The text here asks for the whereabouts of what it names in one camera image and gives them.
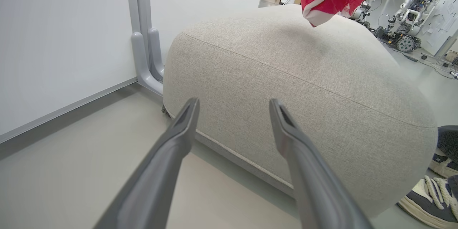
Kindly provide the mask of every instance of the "beige ottoman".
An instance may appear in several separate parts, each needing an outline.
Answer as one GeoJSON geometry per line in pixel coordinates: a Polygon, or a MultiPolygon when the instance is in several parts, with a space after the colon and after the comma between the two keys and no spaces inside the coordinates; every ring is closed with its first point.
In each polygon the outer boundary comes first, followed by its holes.
{"type": "Polygon", "coordinates": [[[201,101],[199,141],[293,195],[269,118],[268,100],[279,98],[368,216],[412,189],[437,142],[425,98],[365,27],[335,16],[312,28],[299,5],[178,35],[164,104],[174,116],[190,97],[201,101]]]}

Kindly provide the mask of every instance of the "gray metal stand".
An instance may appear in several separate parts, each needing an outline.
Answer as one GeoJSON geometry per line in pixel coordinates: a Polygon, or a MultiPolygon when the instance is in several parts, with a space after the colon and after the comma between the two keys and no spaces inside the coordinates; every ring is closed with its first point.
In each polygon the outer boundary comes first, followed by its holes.
{"type": "Polygon", "coordinates": [[[129,0],[132,51],[138,83],[162,96],[164,63],[159,31],[151,26],[150,0],[129,0]]]}

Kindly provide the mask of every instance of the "ottoman seam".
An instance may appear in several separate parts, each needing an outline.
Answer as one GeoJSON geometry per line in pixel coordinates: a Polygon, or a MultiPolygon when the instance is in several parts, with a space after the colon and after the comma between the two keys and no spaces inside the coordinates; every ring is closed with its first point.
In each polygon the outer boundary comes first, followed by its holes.
{"type": "Polygon", "coordinates": [[[388,112],[384,112],[384,111],[382,111],[382,110],[379,110],[378,108],[373,107],[373,106],[371,106],[371,105],[369,105],[369,104],[367,104],[367,103],[364,103],[364,102],[356,102],[355,100],[352,100],[352,99],[350,99],[350,97],[345,96],[345,95],[343,95],[343,94],[341,94],[341,93],[331,91],[331,90],[329,90],[329,89],[327,89],[327,88],[318,86],[318,85],[313,84],[313,83],[311,83],[311,82],[309,82],[309,81],[306,81],[306,80],[304,80],[304,79],[302,79],[302,78],[299,78],[299,77],[297,77],[297,76],[294,76],[294,75],[292,75],[292,74],[290,74],[290,73],[288,73],[288,72],[285,72],[285,71],[283,71],[283,70],[281,70],[281,69],[278,69],[278,68],[272,66],[272,65],[269,64],[269,63],[265,63],[265,62],[261,62],[261,61],[258,61],[258,60],[254,60],[254,59],[252,59],[252,58],[246,57],[246,56],[241,55],[241,54],[239,54],[239,53],[236,53],[236,52],[233,52],[233,51],[230,51],[230,50],[227,50],[227,49],[224,49],[224,48],[215,46],[215,45],[213,45],[213,44],[211,44],[211,43],[207,43],[207,42],[202,41],[202,40],[200,40],[200,39],[198,39],[198,38],[192,37],[192,36],[186,34],[185,32],[182,32],[182,33],[183,33],[183,35],[186,35],[186,36],[188,36],[188,37],[190,37],[190,38],[192,38],[192,39],[195,39],[195,40],[197,40],[197,41],[199,41],[199,42],[201,42],[201,43],[204,43],[204,44],[213,46],[213,47],[215,47],[215,48],[217,48],[217,49],[220,49],[220,50],[222,50],[222,51],[226,51],[226,52],[228,52],[228,53],[233,53],[233,54],[236,54],[236,55],[238,55],[238,56],[241,56],[241,57],[247,59],[248,61],[250,61],[250,62],[252,62],[252,63],[258,64],[258,65],[259,65],[259,64],[263,64],[263,65],[265,65],[265,66],[268,66],[268,67],[270,67],[273,71],[281,72],[281,73],[287,74],[287,75],[289,75],[289,76],[291,76],[291,77],[293,77],[293,78],[295,78],[295,79],[298,79],[299,81],[306,82],[307,84],[312,85],[313,87],[317,88],[318,90],[325,91],[326,93],[328,93],[328,94],[330,93],[331,95],[335,95],[335,96],[342,97],[342,98],[346,99],[347,101],[350,101],[351,103],[353,103],[353,105],[354,105],[354,104],[361,105],[361,106],[363,106],[363,107],[365,107],[365,108],[368,108],[368,109],[370,109],[370,110],[376,111],[377,113],[379,113],[379,114],[381,114],[381,115],[384,115],[384,116],[393,118],[393,119],[396,120],[396,121],[403,122],[403,123],[406,123],[406,124],[408,124],[408,125],[412,125],[412,126],[416,126],[416,127],[420,127],[420,128],[429,128],[429,130],[427,130],[427,131],[430,131],[430,129],[433,129],[433,128],[435,129],[435,128],[436,128],[435,123],[431,123],[431,124],[426,125],[426,124],[423,124],[423,123],[415,123],[415,122],[413,122],[413,121],[403,120],[403,119],[401,119],[401,118],[399,118],[399,117],[397,117],[397,116],[395,116],[395,115],[393,115],[393,114],[391,114],[391,113],[388,113],[388,112]]]}

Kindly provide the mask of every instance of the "white stripe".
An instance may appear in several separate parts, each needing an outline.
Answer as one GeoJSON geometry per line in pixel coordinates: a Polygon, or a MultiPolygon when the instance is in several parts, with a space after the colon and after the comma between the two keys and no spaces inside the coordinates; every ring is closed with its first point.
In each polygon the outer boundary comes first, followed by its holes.
{"type": "Polygon", "coordinates": [[[309,18],[307,17],[307,15],[309,14],[310,10],[312,10],[313,7],[321,4],[324,0],[314,0],[312,1],[311,3],[309,3],[308,5],[306,5],[304,7],[304,11],[302,12],[302,15],[304,18],[306,18],[307,20],[309,20],[309,18]]]}
{"type": "Polygon", "coordinates": [[[330,20],[334,14],[328,14],[319,10],[311,10],[305,17],[311,24],[318,26],[330,20]]]}
{"type": "Polygon", "coordinates": [[[343,17],[350,18],[351,17],[350,12],[347,12],[346,10],[350,11],[350,4],[347,4],[347,6],[343,8],[343,10],[340,12],[340,15],[342,15],[343,17]]]}

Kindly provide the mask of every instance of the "sneaker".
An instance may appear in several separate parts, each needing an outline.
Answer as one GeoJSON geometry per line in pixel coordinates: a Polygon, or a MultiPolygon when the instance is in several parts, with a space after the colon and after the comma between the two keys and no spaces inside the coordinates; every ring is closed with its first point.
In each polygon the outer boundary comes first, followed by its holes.
{"type": "Polygon", "coordinates": [[[447,179],[430,179],[425,176],[398,205],[411,216],[434,228],[458,228],[458,201],[447,179]]]}
{"type": "Polygon", "coordinates": [[[436,149],[429,168],[445,178],[458,175],[458,164],[436,149]]]}

